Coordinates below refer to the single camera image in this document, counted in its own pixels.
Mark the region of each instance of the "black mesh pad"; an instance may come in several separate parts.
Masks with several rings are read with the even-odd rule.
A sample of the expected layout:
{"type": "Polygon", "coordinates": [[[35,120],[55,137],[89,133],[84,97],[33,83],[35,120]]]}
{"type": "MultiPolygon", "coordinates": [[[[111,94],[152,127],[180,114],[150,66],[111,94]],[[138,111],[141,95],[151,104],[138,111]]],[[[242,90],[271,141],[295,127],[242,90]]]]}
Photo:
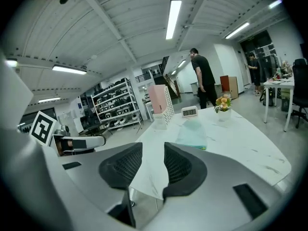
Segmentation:
{"type": "Polygon", "coordinates": [[[169,142],[165,142],[164,163],[169,176],[169,185],[163,190],[164,199],[191,194],[203,183],[207,175],[203,161],[169,142]]]}
{"type": "Polygon", "coordinates": [[[135,143],[126,150],[101,162],[100,176],[112,188],[126,189],[142,163],[142,143],[135,143]]]}

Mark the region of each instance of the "man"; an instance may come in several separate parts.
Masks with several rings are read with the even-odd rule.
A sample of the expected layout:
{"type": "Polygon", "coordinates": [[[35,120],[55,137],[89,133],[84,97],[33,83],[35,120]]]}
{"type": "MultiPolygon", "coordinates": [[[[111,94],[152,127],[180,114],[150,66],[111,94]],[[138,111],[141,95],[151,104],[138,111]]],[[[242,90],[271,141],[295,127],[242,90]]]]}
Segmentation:
{"type": "Polygon", "coordinates": [[[206,99],[208,98],[213,106],[216,105],[217,94],[215,91],[215,80],[210,65],[204,56],[200,56],[196,48],[190,51],[192,66],[197,74],[201,109],[206,109],[206,99]]]}
{"type": "Polygon", "coordinates": [[[252,76],[254,78],[254,84],[255,84],[255,92],[254,94],[257,96],[261,92],[261,87],[260,87],[260,65],[258,60],[255,57],[255,54],[251,53],[249,55],[250,59],[250,65],[248,68],[252,70],[252,76]]]}

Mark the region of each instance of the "light blue cloth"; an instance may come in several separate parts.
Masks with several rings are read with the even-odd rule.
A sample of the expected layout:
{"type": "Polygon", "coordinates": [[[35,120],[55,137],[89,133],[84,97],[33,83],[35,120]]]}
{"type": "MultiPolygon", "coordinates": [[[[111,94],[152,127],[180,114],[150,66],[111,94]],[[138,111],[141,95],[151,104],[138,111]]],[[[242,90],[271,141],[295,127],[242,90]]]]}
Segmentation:
{"type": "Polygon", "coordinates": [[[206,150],[205,130],[200,121],[198,119],[189,119],[185,121],[175,143],[206,150]]]}

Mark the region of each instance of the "black chair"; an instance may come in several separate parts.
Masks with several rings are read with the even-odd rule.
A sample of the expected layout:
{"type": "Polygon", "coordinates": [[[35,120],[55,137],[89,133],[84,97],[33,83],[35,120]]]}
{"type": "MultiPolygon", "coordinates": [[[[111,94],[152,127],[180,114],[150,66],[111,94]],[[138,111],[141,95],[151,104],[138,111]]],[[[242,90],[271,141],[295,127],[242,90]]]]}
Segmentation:
{"type": "Polygon", "coordinates": [[[292,111],[291,116],[298,116],[298,122],[296,128],[299,126],[300,118],[308,121],[307,112],[305,108],[308,108],[308,65],[305,61],[295,61],[293,66],[294,74],[294,94],[293,94],[293,103],[299,106],[299,111],[292,111]]]}

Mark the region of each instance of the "digital clock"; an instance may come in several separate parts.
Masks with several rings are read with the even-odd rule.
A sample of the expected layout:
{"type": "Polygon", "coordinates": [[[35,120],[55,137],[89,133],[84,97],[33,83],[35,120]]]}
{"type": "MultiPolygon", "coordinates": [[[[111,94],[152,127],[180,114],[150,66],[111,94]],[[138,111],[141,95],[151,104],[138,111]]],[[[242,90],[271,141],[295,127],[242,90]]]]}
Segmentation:
{"type": "Polygon", "coordinates": [[[191,117],[198,115],[198,108],[196,106],[182,108],[182,117],[191,117]]]}

